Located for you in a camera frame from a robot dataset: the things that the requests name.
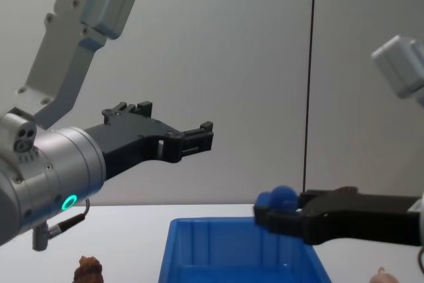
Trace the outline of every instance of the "glowing green light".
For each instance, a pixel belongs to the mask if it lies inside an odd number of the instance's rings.
[[[73,205],[76,204],[77,200],[78,200],[78,197],[76,195],[70,195],[64,201],[64,204],[62,205],[62,210],[63,211],[68,210],[69,208],[71,208]]]

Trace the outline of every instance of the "white wall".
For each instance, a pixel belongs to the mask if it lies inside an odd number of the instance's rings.
[[[395,34],[424,40],[423,0],[316,0],[307,188],[421,195],[424,110],[400,101],[370,54]]]
[[[21,86],[54,0],[0,0],[0,108]],[[94,203],[252,201],[301,189],[311,0],[136,0],[122,37],[93,61],[74,110],[89,127],[120,101],[151,100],[175,128],[215,122],[212,152],[149,162]]]

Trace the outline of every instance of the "brown object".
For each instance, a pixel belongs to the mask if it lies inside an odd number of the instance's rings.
[[[79,260],[79,268],[74,273],[74,283],[103,283],[101,275],[103,267],[94,257],[82,256]]]
[[[378,274],[371,278],[370,283],[399,283],[391,274],[384,272],[384,268],[378,269]]]

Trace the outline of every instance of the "blue box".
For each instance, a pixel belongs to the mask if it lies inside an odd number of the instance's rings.
[[[331,283],[301,239],[274,235],[254,218],[177,219],[159,283]]]

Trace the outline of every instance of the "table surface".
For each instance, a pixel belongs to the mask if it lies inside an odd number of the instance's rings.
[[[75,207],[50,220],[82,212]],[[181,217],[244,217],[251,205],[157,205],[92,207],[87,219],[51,240],[47,251],[31,249],[31,232],[0,248],[2,282],[72,282],[81,255],[96,256],[108,282],[158,281],[168,227]],[[334,283],[368,283],[380,266],[400,283],[423,282],[417,247],[339,239],[315,247]]]

